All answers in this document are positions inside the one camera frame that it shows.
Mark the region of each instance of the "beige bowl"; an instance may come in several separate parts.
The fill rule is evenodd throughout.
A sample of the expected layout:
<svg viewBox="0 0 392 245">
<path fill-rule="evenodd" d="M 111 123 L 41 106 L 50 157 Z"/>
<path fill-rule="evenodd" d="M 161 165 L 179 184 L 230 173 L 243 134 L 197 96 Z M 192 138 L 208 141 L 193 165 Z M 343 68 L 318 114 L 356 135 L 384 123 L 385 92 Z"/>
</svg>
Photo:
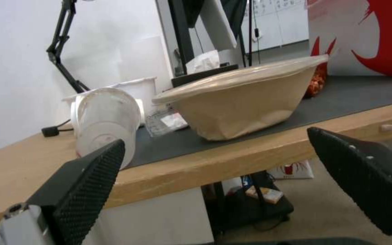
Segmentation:
<svg viewBox="0 0 392 245">
<path fill-rule="evenodd" d="M 231 71 L 166 91 L 152 102 L 171 103 L 203 138 L 228 140 L 289 118 L 316 66 L 327 61 L 321 55 Z"/>
</svg>

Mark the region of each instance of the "white plastic cup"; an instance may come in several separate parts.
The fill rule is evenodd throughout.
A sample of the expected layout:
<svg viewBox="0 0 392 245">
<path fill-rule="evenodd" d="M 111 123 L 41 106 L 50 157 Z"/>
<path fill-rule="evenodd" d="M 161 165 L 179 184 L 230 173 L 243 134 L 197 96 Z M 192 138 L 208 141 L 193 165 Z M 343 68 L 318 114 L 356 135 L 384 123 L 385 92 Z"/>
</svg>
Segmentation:
<svg viewBox="0 0 392 245">
<path fill-rule="evenodd" d="M 121 164 L 127 166 L 135 152 L 135 133 L 140 126 L 140 110 L 135 99 L 117 88 L 99 88 L 72 103 L 76 150 L 81 157 L 119 138 L 125 142 Z"/>
</svg>

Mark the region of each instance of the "black lamp arm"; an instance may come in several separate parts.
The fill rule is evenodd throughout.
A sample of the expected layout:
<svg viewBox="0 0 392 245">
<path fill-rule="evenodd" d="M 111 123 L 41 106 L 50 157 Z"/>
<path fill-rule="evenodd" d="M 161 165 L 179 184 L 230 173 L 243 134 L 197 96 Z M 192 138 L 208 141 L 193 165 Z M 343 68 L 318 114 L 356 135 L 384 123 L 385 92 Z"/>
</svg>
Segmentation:
<svg viewBox="0 0 392 245">
<path fill-rule="evenodd" d="M 63 0 L 61 2 L 61 11 L 57 26 L 54 32 L 52 43 L 46 50 L 48 53 L 49 60 L 57 67 L 64 78 L 69 82 L 72 88 L 77 93 L 82 93 L 90 90 L 81 81 L 75 80 L 65 66 L 61 63 L 60 54 L 63 50 L 63 46 L 69 39 L 67 33 L 69 32 L 70 24 L 76 14 L 75 3 L 77 0 Z"/>
</svg>

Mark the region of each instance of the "carpet floor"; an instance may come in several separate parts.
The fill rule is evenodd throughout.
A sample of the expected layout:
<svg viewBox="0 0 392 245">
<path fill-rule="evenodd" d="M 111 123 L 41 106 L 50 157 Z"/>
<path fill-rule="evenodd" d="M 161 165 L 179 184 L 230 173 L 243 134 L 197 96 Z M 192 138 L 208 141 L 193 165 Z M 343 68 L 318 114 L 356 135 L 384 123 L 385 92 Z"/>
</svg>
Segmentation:
<svg viewBox="0 0 392 245">
<path fill-rule="evenodd" d="M 383 234 L 370 222 L 318 159 L 310 164 L 314 179 L 275 182 L 294 205 L 289 221 L 269 231 L 257 231 L 252 225 L 227 231 L 218 237 L 218 242 L 352 237 L 377 245 L 392 245 L 392 236 Z"/>
</svg>

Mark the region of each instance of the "white wall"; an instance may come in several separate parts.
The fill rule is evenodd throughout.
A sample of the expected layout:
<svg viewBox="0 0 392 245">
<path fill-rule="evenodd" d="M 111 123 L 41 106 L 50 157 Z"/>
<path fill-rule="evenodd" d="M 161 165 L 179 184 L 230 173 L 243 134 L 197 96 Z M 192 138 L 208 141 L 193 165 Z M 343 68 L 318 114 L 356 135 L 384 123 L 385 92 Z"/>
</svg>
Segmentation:
<svg viewBox="0 0 392 245">
<path fill-rule="evenodd" d="M 309 56 L 308 40 L 294 44 L 284 45 L 278 48 L 269 48 L 260 51 L 261 64 L 277 62 L 287 59 Z M 258 65 L 258 52 L 252 53 L 252 64 Z"/>
<path fill-rule="evenodd" d="M 74 91 L 45 52 L 60 8 L 59 0 L 0 1 L 0 147 L 69 118 L 68 106 L 61 99 Z M 62 53 L 63 63 L 75 79 L 96 88 L 140 76 L 159 76 L 160 90 L 170 86 L 170 65 L 164 56 L 155 0 L 78 1 L 76 8 Z M 157 60 L 157 69 L 133 71 L 125 66 L 120 53 L 129 53 L 126 48 L 135 41 L 162 48 L 152 57 L 129 55 L 135 64 Z"/>
</svg>

